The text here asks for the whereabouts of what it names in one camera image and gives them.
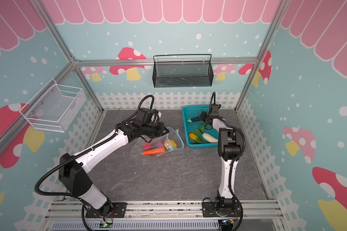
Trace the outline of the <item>dark purple toy eggplant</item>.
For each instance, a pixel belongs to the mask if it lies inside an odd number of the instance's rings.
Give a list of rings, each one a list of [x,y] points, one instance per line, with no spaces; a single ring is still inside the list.
[[[188,119],[187,122],[189,122],[189,123],[191,123],[191,122],[198,122],[198,121],[203,121],[203,122],[205,122],[205,121],[206,121],[206,117],[207,117],[206,114],[200,114],[200,115],[197,116],[197,117]]]

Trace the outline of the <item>clear zip top bag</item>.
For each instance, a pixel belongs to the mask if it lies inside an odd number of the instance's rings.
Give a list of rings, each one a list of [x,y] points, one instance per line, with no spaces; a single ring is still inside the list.
[[[184,149],[184,142],[179,135],[179,130],[168,127],[169,133],[158,138],[150,139],[147,136],[138,138],[129,155],[163,156],[174,151]]]

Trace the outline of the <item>purple toy onion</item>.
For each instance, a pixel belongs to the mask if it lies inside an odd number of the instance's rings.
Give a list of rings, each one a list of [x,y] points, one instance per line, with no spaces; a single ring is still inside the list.
[[[156,148],[164,148],[165,146],[164,146],[164,141],[158,141],[157,143],[156,143]]]

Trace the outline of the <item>teal plastic basket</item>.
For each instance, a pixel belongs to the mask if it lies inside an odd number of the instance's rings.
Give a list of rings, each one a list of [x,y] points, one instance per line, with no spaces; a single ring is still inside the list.
[[[212,126],[206,124],[201,120],[193,122],[193,118],[198,117],[202,112],[208,113],[208,111],[209,105],[191,105],[182,108],[186,143],[189,147],[193,149],[217,147],[217,143],[208,142],[202,137],[201,134],[197,134],[197,136],[204,141],[204,143],[202,144],[195,143],[189,136],[189,134],[192,133],[194,130],[199,129],[200,125],[204,125],[204,132],[218,139],[218,131],[213,129]]]

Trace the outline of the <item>white toy daikon radish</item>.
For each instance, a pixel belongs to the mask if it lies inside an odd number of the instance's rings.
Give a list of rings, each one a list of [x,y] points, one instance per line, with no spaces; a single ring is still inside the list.
[[[208,133],[203,133],[202,137],[209,143],[217,143],[218,139]]]

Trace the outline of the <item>orange toy carrot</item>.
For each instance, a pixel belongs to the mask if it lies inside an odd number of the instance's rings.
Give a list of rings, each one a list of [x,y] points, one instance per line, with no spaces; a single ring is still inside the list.
[[[166,152],[165,148],[156,148],[156,149],[152,149],[152,150],[147,150],[145,152],[142,153],[142,155],[160,155]]]

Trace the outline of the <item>yellow toy potato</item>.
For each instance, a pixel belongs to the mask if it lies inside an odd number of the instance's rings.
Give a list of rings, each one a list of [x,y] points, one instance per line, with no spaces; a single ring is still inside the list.
[[[177,144],[174,140],[168,139],[164,141],[164,147],[168,152],[172,152],[175,148],[177,148]]]

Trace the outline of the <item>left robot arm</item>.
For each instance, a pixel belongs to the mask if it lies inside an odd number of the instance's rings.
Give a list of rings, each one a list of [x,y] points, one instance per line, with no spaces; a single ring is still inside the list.
[[[58,172],[59,181],[67,189],[66,193],[60,193],[61,196],[73,197],[96,210],[111,211],[111,201],[95,186],[88,173],[114,151],[137,138],[146,136],[153,140],[168,134],[169,130],[160,118],[161,113],[156,109],[137,109],[131,117],[118,123],[110,134],[94,145],[72,156],[64,154],[59,165],[38,180],[34,187],[35,192],[44,196],[57,196],[57,193],[41,190],[40,185]]]

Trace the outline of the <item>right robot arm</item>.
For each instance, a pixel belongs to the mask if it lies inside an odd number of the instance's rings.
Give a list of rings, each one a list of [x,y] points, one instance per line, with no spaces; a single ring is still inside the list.
[[[219,114],[220,105],[212,103],[203,120],[218,131],[217,153],[221,158],[221,183],[215,198],[214,210],[220,217],[240,215],[242,204],[234,192],[235,171],[245,150],[243,132],[229,125]]]

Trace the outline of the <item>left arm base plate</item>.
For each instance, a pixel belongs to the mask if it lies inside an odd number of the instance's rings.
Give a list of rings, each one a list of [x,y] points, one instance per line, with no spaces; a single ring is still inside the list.
[[[86,218],[124,218],[127,210],[125,202],[107,202],[100,209],[86,209]]]

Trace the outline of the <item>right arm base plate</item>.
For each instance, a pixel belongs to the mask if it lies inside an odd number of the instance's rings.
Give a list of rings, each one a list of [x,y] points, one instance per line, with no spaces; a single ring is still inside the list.
[[[204,201],[201,204],[202,215],[205,218],[240,218],[241,208],[237,202],[234,205],[217,204],[216,202]]]

